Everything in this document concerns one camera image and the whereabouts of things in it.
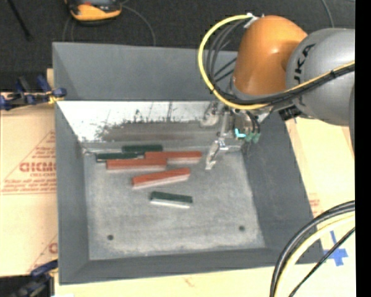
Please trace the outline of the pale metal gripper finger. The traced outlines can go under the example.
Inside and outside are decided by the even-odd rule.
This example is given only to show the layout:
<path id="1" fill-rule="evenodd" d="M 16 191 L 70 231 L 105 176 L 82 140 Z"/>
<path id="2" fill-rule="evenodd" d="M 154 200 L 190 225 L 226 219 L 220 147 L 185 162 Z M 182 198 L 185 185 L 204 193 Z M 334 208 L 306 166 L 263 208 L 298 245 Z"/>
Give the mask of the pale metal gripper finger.
<path id="1" fill-rule="evenodd" d="M 208 149 L 205 160 L 205 170 L 211 170 L 216 164 L 218 156 L 227 151 L 228 147 L 224 139 L 215 140 Z"/>
<path id="2" fill-rule="evenodd" d="M 202 119 L 200 120 L 201 127 L 214 126 L 220 120 L 218 103 L 210 103 L 206 108 Z"/>

